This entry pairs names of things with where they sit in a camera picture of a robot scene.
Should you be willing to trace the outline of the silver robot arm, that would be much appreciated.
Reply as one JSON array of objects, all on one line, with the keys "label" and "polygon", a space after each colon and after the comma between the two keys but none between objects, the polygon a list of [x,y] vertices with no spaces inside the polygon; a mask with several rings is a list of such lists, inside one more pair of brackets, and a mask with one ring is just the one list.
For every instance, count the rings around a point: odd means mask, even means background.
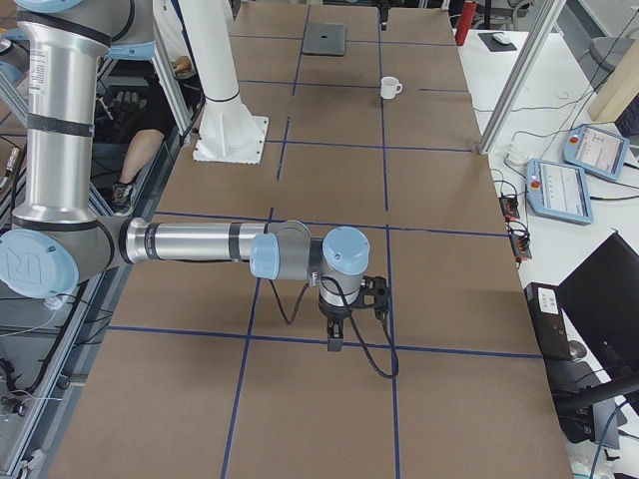
[{"label": "silver robot arm", "polygon": [[245,262],[268,280],[319,288],[327,347],[362,307],[369,243],[351,227],[315,239],[298,222],[163,224],[100,217],[89,207],[99,60],[115,46],[155,43],[148,1],[21,1],[30,42],[26,194],[1,238],[1,278],[32,298],[71,292],[122,263]]}]

